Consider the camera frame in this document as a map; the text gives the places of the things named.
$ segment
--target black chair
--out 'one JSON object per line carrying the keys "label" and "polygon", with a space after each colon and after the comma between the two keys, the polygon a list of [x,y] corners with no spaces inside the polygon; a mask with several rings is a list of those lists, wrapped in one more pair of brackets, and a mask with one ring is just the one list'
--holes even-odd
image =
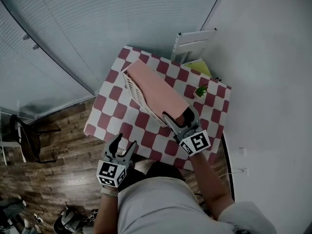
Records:
{"label": "black chair", "polygon": [[[20,136],[18,130],[15,128],[17,123],[20,124]],[[10,118],[10,130],[13,139],[20,144],[21,151],[27,162],[37,162],[37,163],[50,163],[56,162],[56,160],[41,161],[39,154],[41,149],[40,135],[52,132],[59,132],[57,130],[47,130],[47,131],[36,131],[33,127],[25,124],[16,115],[12,115]]]}

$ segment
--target white cable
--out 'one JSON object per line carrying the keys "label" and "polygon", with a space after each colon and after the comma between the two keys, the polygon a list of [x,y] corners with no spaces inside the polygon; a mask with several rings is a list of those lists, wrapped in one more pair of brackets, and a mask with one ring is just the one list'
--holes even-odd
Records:
{"label": "white cable", "polygon": [[229,174],[242,174],[242,173],[246,172],[246,168],[233,168],[233,169],[239,169],[240,172],[222,174],[221,176],[219,176],[219,178],[221,178],[221,177],[223,177],[225,175],[229,175]]}
{"label": "white cable", "polygon": [[48,223],[42,221],[42,224],[45,225],[45,226],[49,226],[50,228],[53,228],[51,225],[49,225]]}

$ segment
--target wall outlet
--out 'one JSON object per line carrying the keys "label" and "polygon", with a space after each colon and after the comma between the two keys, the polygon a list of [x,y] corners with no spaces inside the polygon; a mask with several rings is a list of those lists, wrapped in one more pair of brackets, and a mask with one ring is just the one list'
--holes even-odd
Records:
{"label": "wall outlet", "polygon": [[247,168],[245,168],[245,167],[242,167],[242,169],[244,170],[244,174],[245,174],[246,176],[249,176],[248,169],[247,169]]}
{"label": "wall outlet", "polygon": [[239,150],[240,155],[246,156],[246,148],[245,147],[239,147],[238,150]]}

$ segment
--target white door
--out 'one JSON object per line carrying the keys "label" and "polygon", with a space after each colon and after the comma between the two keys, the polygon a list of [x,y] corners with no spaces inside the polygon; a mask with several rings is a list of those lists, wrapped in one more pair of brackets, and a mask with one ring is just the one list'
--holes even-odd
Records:
{"label": "white door", "polygon": [[0,3],[0,111],[36,118],[91,96]]}

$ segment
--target gray t-shirt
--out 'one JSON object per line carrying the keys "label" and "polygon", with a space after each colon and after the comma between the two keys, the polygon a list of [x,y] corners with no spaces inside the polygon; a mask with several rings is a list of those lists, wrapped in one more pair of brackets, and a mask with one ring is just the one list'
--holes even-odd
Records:
{"label": "gray t-shirt", "polygon": [[276,233],[251,202],[229,206],[218,221],[209,218],[187,184],[174,178],[149,178],[126,188],[118,195],[118,210],[121,234]]}

